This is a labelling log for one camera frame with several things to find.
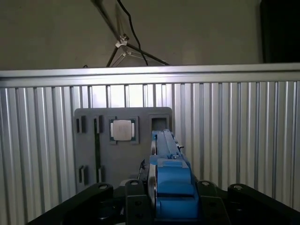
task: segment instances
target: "dark gray wall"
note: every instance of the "dark gray wall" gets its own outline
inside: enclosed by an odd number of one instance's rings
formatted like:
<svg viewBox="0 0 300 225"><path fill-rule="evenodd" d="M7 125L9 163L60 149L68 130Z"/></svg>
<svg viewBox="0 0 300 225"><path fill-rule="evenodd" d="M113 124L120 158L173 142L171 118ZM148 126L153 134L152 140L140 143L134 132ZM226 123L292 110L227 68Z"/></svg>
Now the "dark gray wall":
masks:
<svg viewBox="0 0 300 225"><path fill-rule="evenodd" d="M261 62L259 0L123 0L145 51L173 65ZM0 69L105 66L115 39L89 0L0 3ZM116 22L116 1L104 0ZM121 14L124 31L127 17ZM142 60L122 66L144 65Z"/></svg>

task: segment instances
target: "black cable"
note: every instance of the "black cable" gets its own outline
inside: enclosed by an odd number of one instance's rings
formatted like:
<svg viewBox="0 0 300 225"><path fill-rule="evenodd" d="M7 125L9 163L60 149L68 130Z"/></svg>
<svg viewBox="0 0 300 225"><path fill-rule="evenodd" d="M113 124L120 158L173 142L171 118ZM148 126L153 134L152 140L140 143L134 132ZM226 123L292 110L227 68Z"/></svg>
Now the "black cable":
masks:
<svg viewBox="0 0 300 225"><path fill-rule="evenodd" d="M123 9L123 11L124 11L124 12L127 14L127 16L128 16L131 31L132 31L133 36L135 37L136 42L137 42L137 44L138 44L138 46L139 46L139 52L141 53L142 58L144 59L146 65L148 65L148 62L147 62L147 60L146 60L146 58L145 58L145 56L144 56L144 54L143 54L143 52L142 52L142 50L141 50L141 43L140 43L139 39L137 38L137 36L136 36L136 34L135 34L135 30L133 29L132 20L131 20L131 15L130 15L130 13L125 9L125 7L123 6L121 0L117 0L117 2L118 2L118 4L121 6L121 8Z"/></svg>

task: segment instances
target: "screw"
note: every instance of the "screw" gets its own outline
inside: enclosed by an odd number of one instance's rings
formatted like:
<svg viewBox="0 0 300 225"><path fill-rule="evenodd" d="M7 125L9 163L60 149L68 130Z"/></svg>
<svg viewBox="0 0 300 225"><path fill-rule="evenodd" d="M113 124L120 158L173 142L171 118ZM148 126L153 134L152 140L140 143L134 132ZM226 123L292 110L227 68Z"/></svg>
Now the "screw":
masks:
<svg viewBox="0 0 300 225"><path fill-rule="evenodd" d="M137 182L137 181L132 181L130 184L131 184L131 185L137 185L138 182Z"/></svg>
<svg viewBox="0 0 300 225"><path fill-rule="evenodd" d="M243 189L240 185L236 185L236 186L234 186L233 188L235 188L235 189L237 189L237 190L239 190L239 191L241 191L241 190Z"/></svg>
<svg viewBox="0 0 300 225"><path fill-rule="evenodd" d="M204 186L208 186L208 185L209 185L209 182L204 181L204 182L202 182L202 184L203 184Z"/></svg>
<svg viewBox="0 0 300 225"><path fill-rule="evenodd" d="M107 185L106 184L103 184L103 185L100 185L99 186L99 189L106 189L107 188Z"/></svg>

